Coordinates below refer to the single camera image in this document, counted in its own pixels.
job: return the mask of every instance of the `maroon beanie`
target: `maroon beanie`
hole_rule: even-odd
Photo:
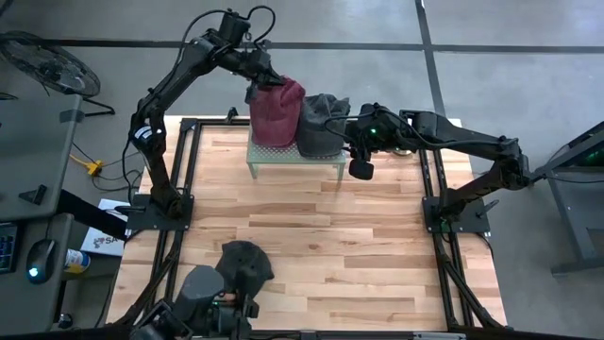
[[[306,91],[295,80],[284,79],[283,86],[259,89],[249,104],[252,142],[256,145],[287,147],[295,141]]]

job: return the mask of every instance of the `gray floor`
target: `gray floor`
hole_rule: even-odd
[[[604,3],[598,0],[425,0],[434,43],[602,45]],[[47,38],[180,39],[186,24],[207,9],[241,12],[267,4],[277,12],[274,42],[420,43],[413,0],[199,1],[21,0],[0,19],[0,30],[23,29]],[[202,21],[195,32],[216,26]],[[253,18],[258,35],[268,17]],[[98,100],[118,111],[86,120],[76,141],[106,161],[119,157],[128,118],[145,89],[174,62],[176,50],[70,48],[100,77]],[[349,96],[353,108],[378,101],[393,110],[432,110],[423,53],[395,51],[277,50],[274,66],[300,81],[308,94]],[[531,168],[602,120],[603,55],[436,54],[447,116],[467,128],[520,138]],[[23,98],[45,95],[35,81],[0,63],[0,91]],[[169,114],[224,114],[243,103],[245,82],[223,71],[199,79]],[[488,168],[472,160],[475,172]],[[128,167],[141,166],[130,160]],[[111,168],[107,175],[118,175]],[[103,195],[70,164],[66,186],[96,204]],[[519,330],[602,337],[604,272],[553,279],[552,265],[573,260],[566,231],[545,183],[521,192],[497,192],[490,211],[495,266],[509,324]],[[67,309],[78,327],[100,312],[111,277],[71,289]]]

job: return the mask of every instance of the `wooden table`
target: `wooden table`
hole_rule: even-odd
[[[181,118],[165,118],[169,165]],[[175,296],[195,265],[218,262],[221,244],[249,240],[269,254],[275,271],[275,279],[255,298],[260,305],[260,317],[252,320],[255,330],[445,329],[434,248],[420,208],[424,187],[417,155],[377,154],[373,180],[346,173],[337,188],[336,172],[328,166],[266,165],[253,180],[246,145],[246,127],[202,132],[193,222],[182,247]],[[466,155],[442,153],[450,187],[473,178]],[[185,152],[183,164],[187,159]],[[437,194],[438,183],[433,186]],[[149,188],[145,176],[142,191]],[[108,322],[123,315],[149,281],[157,238],[150,230],[127,243]],[[488,247],[473,234],[459,239],[469,286],[505,324]],[[459,293],[451,292],[461,320]]]

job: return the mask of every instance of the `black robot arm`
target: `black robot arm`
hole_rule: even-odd
[[[182,215],[182,202],[180,193],[170,183],[163,160],[166,150],[164,113],[198,77],[216,67],[251,80],[251,89],[283,84],[271,66],[271,56],[257,44],[250,52],[235,49],[249,27],[247,18],[236,12],[225,13],[219,30],[209,29],[203,36],[187,43],[181,60],[154,89],[149,89],[149,95],[139,101],[136,113],[132,114],[128,139],[146,159],[153,183],[152,202],[169,218]]]
[[[347,122],[344,137],[353,158],[349,172],[358,179],[373,176],[369,161],[378,151],[450,148],[494,161],[487,173],[459,189],[441,193],[438,215],[444,220],[455,220],[467,204],[493,191],[519,190],[529,184],[529,161],[517,139],[455,127],[434,112],[401,110],[395,114],[377,103],[365,104],[359,117]]]

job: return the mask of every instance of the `black knit hat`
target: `black knit hat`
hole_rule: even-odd
[[[333,94],[317,94],[304,98],[295,141],[304,157],[332,157],[339,155],[344,146],[342,137],[325,129],[330,117],[348,115],[348,98],[338,100]],[[329,122],[329,128],[344,133],[345,120]]]

